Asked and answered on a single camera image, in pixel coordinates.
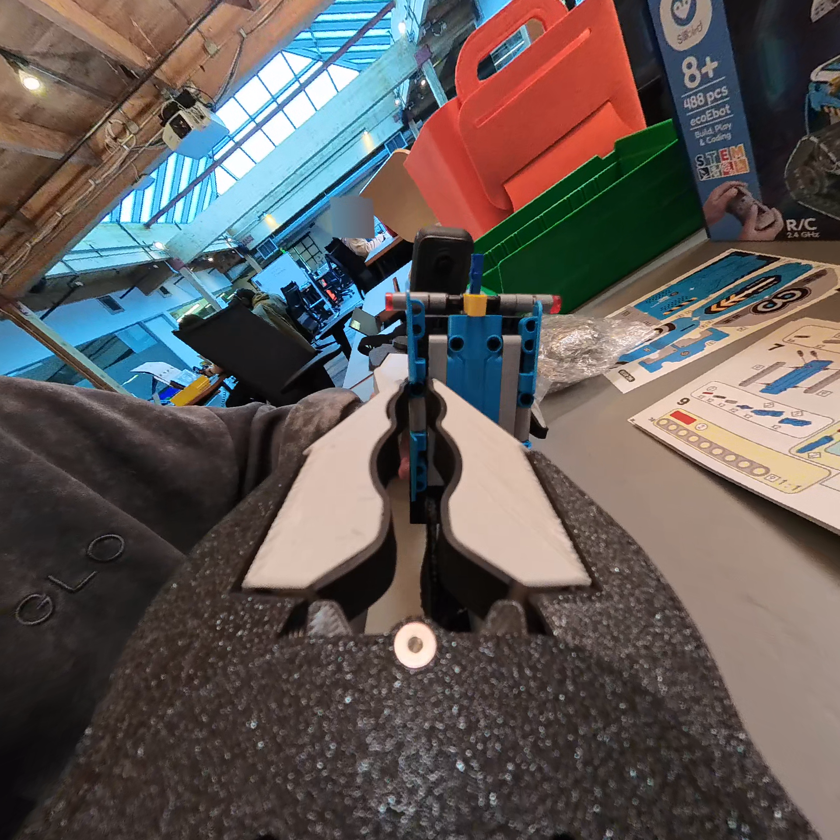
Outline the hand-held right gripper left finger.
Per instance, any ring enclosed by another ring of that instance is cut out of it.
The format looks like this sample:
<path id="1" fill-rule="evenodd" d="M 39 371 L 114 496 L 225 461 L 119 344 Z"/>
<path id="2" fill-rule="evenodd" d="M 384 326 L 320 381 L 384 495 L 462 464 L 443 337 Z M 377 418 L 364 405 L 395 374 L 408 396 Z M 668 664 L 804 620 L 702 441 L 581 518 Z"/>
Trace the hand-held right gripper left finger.
<path id="1" fill-rule="evenodd" d="M 418 526 L 398 475 L 405 387 L 381 385 L 308 447 L 244 593 L 332 600 L 347 617 L 418 617 Z"/>

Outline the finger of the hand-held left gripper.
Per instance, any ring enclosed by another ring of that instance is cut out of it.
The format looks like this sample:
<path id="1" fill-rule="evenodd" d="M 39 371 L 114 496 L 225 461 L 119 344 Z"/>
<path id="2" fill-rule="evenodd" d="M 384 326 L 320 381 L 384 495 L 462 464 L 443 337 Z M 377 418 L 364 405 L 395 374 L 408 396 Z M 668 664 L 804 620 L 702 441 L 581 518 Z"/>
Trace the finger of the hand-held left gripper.
<path id="1" fill-rule="evenodd" d="M 408 376 L 408 354 L 405 348 L 383 344 L 372 350 L 374 394 L 388 391 Z"/>

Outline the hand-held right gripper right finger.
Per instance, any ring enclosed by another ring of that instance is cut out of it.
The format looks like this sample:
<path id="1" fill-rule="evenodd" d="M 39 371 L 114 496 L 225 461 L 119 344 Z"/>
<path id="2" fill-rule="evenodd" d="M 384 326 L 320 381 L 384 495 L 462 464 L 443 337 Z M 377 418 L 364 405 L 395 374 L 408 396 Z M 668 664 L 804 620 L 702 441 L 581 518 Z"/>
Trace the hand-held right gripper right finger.
<path id="1" fill-rule="evenodd" d="M 585 591 L 592 578 L 526 446 L 432 380 L 437 406 L 435 465 L 444 478 L 439 523 L 443 587 L 467 611 L 487 617 L 498 601 Z"/>

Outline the grey blue toy brick assembly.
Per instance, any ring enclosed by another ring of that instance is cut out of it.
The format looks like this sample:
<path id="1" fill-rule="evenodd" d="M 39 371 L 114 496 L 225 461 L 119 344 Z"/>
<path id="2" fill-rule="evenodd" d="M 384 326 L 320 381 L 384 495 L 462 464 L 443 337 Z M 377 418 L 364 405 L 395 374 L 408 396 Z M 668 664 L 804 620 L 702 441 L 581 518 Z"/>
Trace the grey blue toy brick assembly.
<path id="1" fill-rule="evenodd" d="M 393 293 L 386 309 L 406 318 L 408 354 L 406 432 L 410 521 L 426 524 L 443 492 L 429 489 L 435 434 L 428 413 L 432 380 L 448 385 L 525 446 L 548 429 L 535 390 L 542 318 L 560 314 L 562 297 L 482 290 L 483 255 L 472 255 L 469 284 L 460 295 Z"/>

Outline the person's left forearm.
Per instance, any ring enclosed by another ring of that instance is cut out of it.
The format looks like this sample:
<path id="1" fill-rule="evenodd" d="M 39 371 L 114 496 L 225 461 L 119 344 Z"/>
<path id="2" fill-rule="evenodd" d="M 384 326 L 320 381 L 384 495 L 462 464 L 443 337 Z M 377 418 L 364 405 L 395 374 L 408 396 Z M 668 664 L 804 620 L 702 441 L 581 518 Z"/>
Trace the person's left forearm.
<path id="1" fill-rule="evenodd" d="M 288 406 L 233 408 L 152 406 L 149 423 L 160 472 L 148 525 L 172 544 L 193 545 L 291 458 L 361 407 L 343 388 Z"/>

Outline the grey desk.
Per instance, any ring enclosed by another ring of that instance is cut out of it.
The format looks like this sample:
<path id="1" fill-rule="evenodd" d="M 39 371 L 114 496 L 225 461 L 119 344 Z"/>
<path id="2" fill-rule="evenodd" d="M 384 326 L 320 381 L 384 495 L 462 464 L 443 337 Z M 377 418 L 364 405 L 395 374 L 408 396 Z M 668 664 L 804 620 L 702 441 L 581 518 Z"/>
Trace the grey desk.
<path id="1" fill-rule="evenodd" d="M 640 544 L 707 641 L 739 715 L 822 838 L 838 838 L 838 537 L 694 465 L 628 419 L 738 353 L 635 391 L 548 396 L 535 447 Z"/>

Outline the tan board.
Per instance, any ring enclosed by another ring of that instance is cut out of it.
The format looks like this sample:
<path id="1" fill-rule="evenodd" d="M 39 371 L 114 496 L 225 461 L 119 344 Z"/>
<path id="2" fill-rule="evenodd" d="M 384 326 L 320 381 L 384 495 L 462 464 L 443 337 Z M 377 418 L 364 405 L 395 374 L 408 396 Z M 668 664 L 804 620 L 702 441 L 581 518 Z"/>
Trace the tan board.
<path id="1" fill-rule="evenodd" d="M 412 243 L 422 228 L 441 226 L 405 168 L 409 151 L 395 150 L 365 184 L 360 196 L 372 201 L 374 216 L 394 235 Z"/>

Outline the black office chair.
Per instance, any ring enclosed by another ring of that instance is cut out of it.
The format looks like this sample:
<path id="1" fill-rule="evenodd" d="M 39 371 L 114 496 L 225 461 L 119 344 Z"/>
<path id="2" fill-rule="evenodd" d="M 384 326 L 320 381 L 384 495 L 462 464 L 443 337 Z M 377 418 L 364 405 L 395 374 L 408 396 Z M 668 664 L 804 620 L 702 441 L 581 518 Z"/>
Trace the black office chair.
<path id="1" fill-rule="evenodd" d="M 286 406 L 333 388 L 325 365 L 341 349 L 318 352 L 298 343 L 237 301 L 207 318 L 180 322 L 173 333 L 259 402 Z"/>

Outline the green plastic bin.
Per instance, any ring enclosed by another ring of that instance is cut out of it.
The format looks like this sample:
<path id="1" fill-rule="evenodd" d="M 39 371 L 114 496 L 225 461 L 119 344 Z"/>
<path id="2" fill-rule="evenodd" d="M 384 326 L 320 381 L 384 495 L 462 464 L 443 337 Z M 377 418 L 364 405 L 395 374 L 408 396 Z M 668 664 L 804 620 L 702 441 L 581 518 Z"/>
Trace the green plastic bin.
<path id="1" fill-rule="evenodd" d="M 572 312 L 705 225 L 671 120 L 615 142 L 476 241 L 482 285 Z"/>

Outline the crumpled clear plastic bag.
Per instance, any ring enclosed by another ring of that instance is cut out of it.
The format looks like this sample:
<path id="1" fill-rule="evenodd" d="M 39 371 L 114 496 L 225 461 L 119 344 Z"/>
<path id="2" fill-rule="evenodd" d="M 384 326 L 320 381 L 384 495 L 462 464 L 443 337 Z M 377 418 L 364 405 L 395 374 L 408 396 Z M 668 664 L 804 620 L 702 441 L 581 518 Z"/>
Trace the crumpled clear plastic bag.
<path id="1" fill-rule="evenodd" d="M 542 317 L 535 396 L 560 392 L 611 370 L 619 358 L 645 344 L 655 330 L 618 318 Z"/>

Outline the orange plastic carrier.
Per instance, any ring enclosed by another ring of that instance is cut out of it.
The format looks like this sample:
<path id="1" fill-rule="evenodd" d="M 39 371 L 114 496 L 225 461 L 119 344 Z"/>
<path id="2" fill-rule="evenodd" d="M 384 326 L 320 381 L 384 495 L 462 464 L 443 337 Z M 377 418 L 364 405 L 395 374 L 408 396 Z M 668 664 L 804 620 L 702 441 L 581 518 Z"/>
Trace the orange plastic carrier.
<path id="1" fill-rule="evenodd" d="M 455 85 L 405 168 L 437 221 L 473 238 L 646 127 L 611 1 L 510 2 L 463 44 Z"/>

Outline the brick instruction booklet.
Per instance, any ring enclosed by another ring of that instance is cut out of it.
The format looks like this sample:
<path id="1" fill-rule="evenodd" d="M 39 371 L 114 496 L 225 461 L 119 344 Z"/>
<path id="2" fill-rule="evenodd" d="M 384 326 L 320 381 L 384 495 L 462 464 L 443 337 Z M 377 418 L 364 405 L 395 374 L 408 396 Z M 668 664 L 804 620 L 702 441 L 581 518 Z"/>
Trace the brick instruction booklet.
<path id="1" fill-rule="evenodd" d="M 839 323 L 802 318 L 628 422 L 699 466 L 839 533 Z"/>

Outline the black ceiling spotlight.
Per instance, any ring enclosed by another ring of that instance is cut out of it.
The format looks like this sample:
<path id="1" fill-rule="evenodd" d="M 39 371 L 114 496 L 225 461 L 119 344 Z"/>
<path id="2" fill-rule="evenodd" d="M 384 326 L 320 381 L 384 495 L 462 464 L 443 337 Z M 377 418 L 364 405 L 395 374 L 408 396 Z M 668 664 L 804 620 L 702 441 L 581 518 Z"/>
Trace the black ceiling spotlight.
<path id="1" fill-rule="evenodd" d="M 161 107 L 162 142 L 170 151 L 177 151 L 193 133 L 208 129 L 214 115 L 211 101 L 193 87 L 184 87 Z"/>

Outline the blue sticker sheet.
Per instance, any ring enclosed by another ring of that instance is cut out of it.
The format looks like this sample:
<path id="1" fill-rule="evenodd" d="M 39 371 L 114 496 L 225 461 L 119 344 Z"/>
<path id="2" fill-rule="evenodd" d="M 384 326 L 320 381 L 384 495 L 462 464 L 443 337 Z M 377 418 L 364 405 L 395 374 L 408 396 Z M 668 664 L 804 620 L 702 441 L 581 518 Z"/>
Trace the blue sticker sheet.
<path id="1" fill-rule="evenodd" d="M 837 265 L 727 250 L 611 314 L 650 334 L 605 378 L 631 392 L 829 297 L 838 283 Z"/>

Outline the toy robot kit box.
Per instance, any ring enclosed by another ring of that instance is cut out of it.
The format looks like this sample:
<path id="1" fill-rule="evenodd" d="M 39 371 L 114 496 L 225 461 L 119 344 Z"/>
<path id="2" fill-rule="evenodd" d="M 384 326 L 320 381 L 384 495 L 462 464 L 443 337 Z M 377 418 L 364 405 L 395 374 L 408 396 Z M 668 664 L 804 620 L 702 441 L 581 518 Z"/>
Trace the toy robot kit box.
<path id="1" fill-rule="evenodd" d="M 839 238 L 839 2 L 647 2 L 709 238 Z"/>

